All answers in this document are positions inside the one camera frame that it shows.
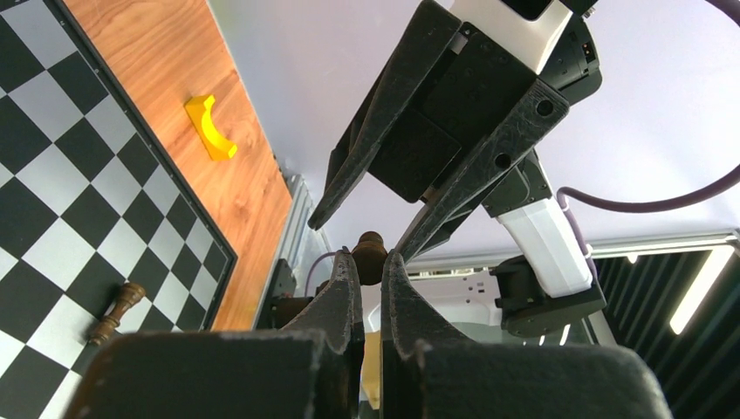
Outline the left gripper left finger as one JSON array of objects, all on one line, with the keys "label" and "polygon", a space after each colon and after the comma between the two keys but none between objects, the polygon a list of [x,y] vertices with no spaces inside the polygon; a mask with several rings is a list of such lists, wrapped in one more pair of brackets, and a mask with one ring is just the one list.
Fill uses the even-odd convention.
[{"label": "left gripper left finger", "polygon": [[354,418],[364,339],[359,275],[342,250],[327,285],[278,330],[114,339],[65,417]]}]

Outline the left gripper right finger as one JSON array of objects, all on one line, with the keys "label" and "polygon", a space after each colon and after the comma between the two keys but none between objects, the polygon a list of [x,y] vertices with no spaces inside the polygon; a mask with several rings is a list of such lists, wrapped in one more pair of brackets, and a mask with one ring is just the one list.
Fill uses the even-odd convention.
[{"label": "left gripper right finger", "polygon": [[411,285],[390,251],[381,280],[384,418],[669,418],[659,382],[619,347],[474,341]]}]

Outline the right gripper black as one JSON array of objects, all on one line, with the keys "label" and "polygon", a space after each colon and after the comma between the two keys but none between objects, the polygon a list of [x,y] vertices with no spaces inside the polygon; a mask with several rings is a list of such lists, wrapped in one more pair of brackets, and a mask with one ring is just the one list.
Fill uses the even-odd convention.
[{"label": "right gripper black", "polygon": [[365,174],[408,203],[438,189],[395,246],[407,262],[418,256],[568,114],[568,100],[536,78],[474,25],[420,2],[332,151],[308,226],[322,228]]}]

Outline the dark brown chess piece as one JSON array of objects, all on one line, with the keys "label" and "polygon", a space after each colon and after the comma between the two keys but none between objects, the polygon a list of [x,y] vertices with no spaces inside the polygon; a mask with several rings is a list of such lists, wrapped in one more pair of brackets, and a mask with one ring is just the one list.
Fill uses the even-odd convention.
[{"label": "dark brown chess piece", "polygon": [[145,296],[146,290],[143,286],[130,282],[125,283],[116,294],[112,307],[89,333],[87,343],[101,346],[108,342],[120,326],[123,316]]},{"label": "dark brown chess piece", "polygon": [[379,233],[363,233],[352,250],[352,256],[361,285],[372,286],[381,282],[387,250]]}]

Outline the folding chess board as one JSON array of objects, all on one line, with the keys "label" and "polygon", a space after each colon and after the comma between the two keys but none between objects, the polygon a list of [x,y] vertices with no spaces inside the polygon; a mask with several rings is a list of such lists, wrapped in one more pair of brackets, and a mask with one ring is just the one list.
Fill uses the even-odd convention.
[{"label": "folding chess board", "polygon": [[118,333],[211,326],[235,260],[58,1],[1,4],[1,415],[60,418]]}]

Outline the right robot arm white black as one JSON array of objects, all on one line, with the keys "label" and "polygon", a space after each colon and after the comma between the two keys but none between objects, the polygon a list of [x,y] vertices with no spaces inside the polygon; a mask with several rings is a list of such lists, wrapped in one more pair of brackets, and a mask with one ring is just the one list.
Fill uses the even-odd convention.
[{"label": "right robot arm white black", "polygon": [[423,203],[396,248],[447,242],[483,208],[520,255],[495,271],[504,330],[549,333],[604,307],[587,247],[535,147],[601,84],[589,1],[422,1],[331,152],[309,226],[364,175]]}]

